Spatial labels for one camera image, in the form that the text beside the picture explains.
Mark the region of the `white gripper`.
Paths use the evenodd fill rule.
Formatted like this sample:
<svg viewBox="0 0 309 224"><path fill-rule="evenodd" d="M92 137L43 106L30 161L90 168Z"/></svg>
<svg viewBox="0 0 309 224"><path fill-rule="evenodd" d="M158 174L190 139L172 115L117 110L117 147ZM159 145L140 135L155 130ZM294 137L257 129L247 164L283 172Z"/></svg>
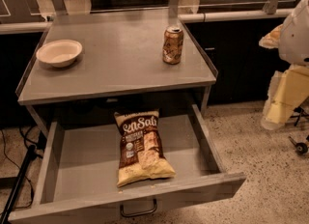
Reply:
<svg viewBox="0 0 309 224"><path fill-rule="evenodd" d="M259 40L267 49L278 47L279 57L291 65L270 79L261 125L275 130L285 125L294 110L309 98L309 0L300 0L283 24Z"/></svg>

